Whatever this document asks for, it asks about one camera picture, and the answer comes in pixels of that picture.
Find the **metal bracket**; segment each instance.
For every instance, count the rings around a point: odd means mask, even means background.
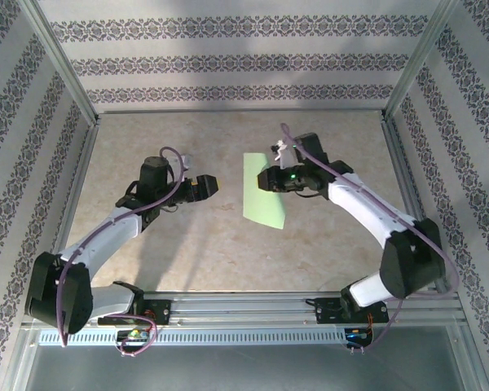
[[[341,307],[338,297],[318,297],[306,299],[306,303],[315,308],[317,324],[359,324],[368,323],[371,314],[373,323],[388,323],[390,317],[385,303],[379,301],[348,316]]]
[[[170,320],[171,300],[145,300],[141,314],[148,316],[158,326],[166,326]],[[98,326],[148,326],[144,320],[124,318],[98,318]]]

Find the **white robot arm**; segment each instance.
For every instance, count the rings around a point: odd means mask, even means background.
[[[173,182],[168,182],[172,174]],[[29,283],[25,313],[56,327],[56,292],[59,276],[66,262],[77,251],[77,257],[65,277],[63,309],[64,331],[78,332],[89,319],[109,314],[140,314],[143,291],[122,282],[109,287],[92,288],[90,281],[101,266],[128,240],[141,234],[164,207],[184,202],[206,200],[218,191],[215,177],[201,175],[196,180],[180,178],[174,182],[169,161],[158,156],[145,159],[139,180],[130,184],[116,208],[94,230],[58,254],[42,253],[34,262]],[[178,190],[164,204],[136,213],[136,209],[155,203],[178,185]],[[92,235],[106,222],[112,224]]]
[[[404,299],[417,290],[445,275],[443,259],[413,234],[402,222],[414,227],[440,247],[438,227],[425,219],[418,222],[369,190],[353,169],[341,160],[328,162],[316,134],[295,138],[318,161],[341,176],[322,169],[295,149],[297,162],[284,141],[271,147],[280,159],[280,166],[264,169],[258,175],[258,185],[265,191],[291,192],[305,188],[341,206],[375,237],[384,249],[378,272],[357,281],[341,291],[341,306],[353,314],[379,301],[392,297]],[[382,210],[387,207],[394,216]]]

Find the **beige floor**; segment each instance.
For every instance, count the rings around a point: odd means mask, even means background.
[[[95,286],[114,280],[145,290],[340,290],[377,270],[381,249],[348,213],[322,199],[284,195],[282,231],[242,216],[244,152],[269,152],[280,122],[316,132],[330,160],[342,159],[397,208],[402,198],[377,112],[193,112],[102,116],[69,243],[112,210],[139,167],[160,147],[192,155],[190,175],[218,177],[207,201],[180,205],[121,248]]]

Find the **green sheet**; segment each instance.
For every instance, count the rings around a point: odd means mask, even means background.
[[[258,174],[268,165],[264,153],[244,154],[243,216],[253,222],[282,230],[286,212],[280,194],[258,187]]]

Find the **patterned wallpaper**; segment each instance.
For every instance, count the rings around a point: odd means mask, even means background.
[[[40,0],[98,112],[383,108],[438,0]]]
[[[0,389],[34,258],[54,248],[89,126],[14,0],[0,0]]]
[[[489,377],[489,1],[457,5],[394,123]]]

